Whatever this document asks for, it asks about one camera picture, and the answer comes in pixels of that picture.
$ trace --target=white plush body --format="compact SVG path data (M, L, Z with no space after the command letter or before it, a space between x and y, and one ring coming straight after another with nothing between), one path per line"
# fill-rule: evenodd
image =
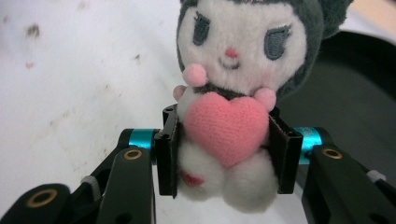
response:
M192 41L197 12L210 20L207 38L200 46ZM289 27L289 37L281 57L271 60L263 51L264 37L268 30L279 27ZM177 37L184 65L198 63L210 83L258 99L258 90L276 92L304 63L305 41L304 26L290 5L229 0L199 0L197 7L186 11ZM177 114L183 123L191 104L202 94L194 93L192 86L185 90L178 87L175 92ZM222 196L235 209L252 213L265 210L276 197L277 179L265 148L257 148L246 160L225 168L183 133L178 159L182 174L204 181L192 187L186 178L180 179L180 191L194 200Z
M177 104L180 122L183 122L190 104L200 96L193 92L192 87L184 91ZM187 197L203 201L209 197L223 196L227 204L244 213L263 211L276 197L277 180L265 149L258 148L257 153L247 160L226 169L186 134L181 136L179 169L205 181L192 188L181 179L179 189Z

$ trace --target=white table surface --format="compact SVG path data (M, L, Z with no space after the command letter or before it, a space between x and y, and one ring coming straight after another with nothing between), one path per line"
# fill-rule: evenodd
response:
M38 185L76 189L123 129L162 127L183 83L178 11L178 0L0 0L0 217ZM395 39L353 11L343 29ZM158 223L306 223L297 191L258 215L156 195Z

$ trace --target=plush toy foot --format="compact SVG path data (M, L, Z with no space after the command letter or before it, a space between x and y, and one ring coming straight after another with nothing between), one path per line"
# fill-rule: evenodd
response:
M266 150L233 166L226 177L224 201L244 213L262 212L274 201L277 179Z
M224 168L205 150L183 138L178 148L178 163L178 189L183 195L195 201L221 195Z

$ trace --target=pink heart plush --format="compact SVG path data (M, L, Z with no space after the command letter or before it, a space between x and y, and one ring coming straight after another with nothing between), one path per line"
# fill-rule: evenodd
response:
M215 92L204 94L187 111L187 135L224 167L243 161L262 144L268 112L251 97L227 101Z

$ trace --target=plush toy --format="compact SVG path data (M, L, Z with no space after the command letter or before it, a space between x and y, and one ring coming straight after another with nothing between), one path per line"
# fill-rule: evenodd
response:
M178 188L264 211L277 179L268 113L301 86L320 41L334 35L351 0L186 0L177 27Z

